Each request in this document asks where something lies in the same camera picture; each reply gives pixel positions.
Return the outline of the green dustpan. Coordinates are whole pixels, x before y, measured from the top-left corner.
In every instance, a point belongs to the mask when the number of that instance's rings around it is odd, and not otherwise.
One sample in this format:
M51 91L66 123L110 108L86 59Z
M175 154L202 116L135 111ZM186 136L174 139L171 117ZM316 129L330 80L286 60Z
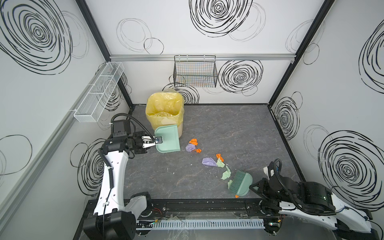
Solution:
M159 140L156 149L159 153L173 153L181 150L177 125L161 126L155 130L155 137Z

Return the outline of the green hand brush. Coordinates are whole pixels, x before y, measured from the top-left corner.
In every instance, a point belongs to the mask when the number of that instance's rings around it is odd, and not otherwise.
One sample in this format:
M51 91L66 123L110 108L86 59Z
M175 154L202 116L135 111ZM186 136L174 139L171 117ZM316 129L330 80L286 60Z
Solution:
M229 186L229 191L235 196L243 197L248 194L249 187L253 183L253 177L251 174L236 171L234 178Z

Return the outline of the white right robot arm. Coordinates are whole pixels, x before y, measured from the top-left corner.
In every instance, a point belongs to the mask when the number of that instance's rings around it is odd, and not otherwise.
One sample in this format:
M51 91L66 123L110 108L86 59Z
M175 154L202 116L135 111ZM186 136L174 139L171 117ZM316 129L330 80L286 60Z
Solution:
M249 186L261 197L264 215L291 216L333 232L338 240L382 240L384 230L367 209L341 200L332 189L317 182L295 182L281 175L283 163L275 159L265 168L267 177Z

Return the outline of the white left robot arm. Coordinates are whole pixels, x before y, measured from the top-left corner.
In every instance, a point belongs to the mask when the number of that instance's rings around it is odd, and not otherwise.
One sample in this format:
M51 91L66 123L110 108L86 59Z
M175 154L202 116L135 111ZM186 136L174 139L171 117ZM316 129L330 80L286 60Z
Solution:
M134 124L143 127L129 114L114 115L110 122L111 135L97 150L104 163L102 186L93 215L83 223L83 231L91 240L134 239L139 216L150 210L148 193L135 195L125 203L124 174L130 159L162 144L163 138L153 136L146 128L133 133Z

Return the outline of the beige bin with yellow bag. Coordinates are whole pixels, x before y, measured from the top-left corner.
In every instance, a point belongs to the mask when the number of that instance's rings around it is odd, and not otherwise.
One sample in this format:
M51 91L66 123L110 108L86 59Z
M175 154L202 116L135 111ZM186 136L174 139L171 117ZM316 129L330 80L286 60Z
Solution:
M179 138L183 133L184 112L184 97L175 90L154 93L146 104L146 117L153 130L177 125Z

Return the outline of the orange paper scrap centre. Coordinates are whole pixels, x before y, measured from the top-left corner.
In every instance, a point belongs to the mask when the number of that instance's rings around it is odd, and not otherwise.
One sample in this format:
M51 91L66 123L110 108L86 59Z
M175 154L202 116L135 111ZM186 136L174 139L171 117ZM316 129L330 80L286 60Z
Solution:
M194 145L194 146L197 146L197 145L198 145L198 141L197 141L197 139L191 139L191 140L189 141L189 144L192 144L192 145Z

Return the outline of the small green paper scrap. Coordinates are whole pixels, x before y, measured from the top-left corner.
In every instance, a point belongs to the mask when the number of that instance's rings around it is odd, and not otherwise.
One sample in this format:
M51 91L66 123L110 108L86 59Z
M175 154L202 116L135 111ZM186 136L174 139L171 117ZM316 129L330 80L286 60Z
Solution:
M222 173L221 180L227 180L228 178L230 178L232 174L230 168L227 165L225 167L226 167L226 171Z

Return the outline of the green paper scrap front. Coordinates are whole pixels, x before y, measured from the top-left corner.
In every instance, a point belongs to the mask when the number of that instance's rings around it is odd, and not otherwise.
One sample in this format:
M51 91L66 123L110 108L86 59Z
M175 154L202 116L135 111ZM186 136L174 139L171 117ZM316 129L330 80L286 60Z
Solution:
M225 164L224 164L224 162L221 159L217 159L216 165L219 168L224 168L225 167Z

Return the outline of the small purple paper scrap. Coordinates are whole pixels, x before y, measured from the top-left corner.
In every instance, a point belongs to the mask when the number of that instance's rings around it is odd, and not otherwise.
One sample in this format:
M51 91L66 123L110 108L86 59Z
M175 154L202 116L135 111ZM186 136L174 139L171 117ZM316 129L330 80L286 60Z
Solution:
M203 158L202 164L204 166L207 166L207 167L216 167L217 166L217 162L212 158Z

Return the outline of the orange paper scrap near bin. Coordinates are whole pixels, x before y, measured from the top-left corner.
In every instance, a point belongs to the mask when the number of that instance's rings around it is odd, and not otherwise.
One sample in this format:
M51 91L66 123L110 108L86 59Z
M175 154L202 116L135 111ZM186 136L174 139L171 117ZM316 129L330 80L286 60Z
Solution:
M224 159L221 154L216 154L216 158L220 160L221 162L224 162Z

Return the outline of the clear wall shelf tray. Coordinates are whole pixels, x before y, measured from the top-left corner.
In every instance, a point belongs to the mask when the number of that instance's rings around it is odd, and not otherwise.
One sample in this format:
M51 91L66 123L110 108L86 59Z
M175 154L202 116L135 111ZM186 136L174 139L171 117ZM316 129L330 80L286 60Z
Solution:
M121 62L107 62L100 66L91 88L74 113L78 122L96 123L99 121L124 69Z

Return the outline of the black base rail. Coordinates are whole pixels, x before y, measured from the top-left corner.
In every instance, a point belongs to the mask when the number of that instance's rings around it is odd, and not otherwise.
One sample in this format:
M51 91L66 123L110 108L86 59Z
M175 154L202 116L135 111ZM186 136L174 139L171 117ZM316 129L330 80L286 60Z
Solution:
M197 212L245 212L249 217L277 215L306 215L297 209L293 203L283 206L280 202L274 206L272 202L263 199L152 199L148 192L132 195L123 200L126 207L135 197L144 197L147 201L141 218L165 217L171 213Z

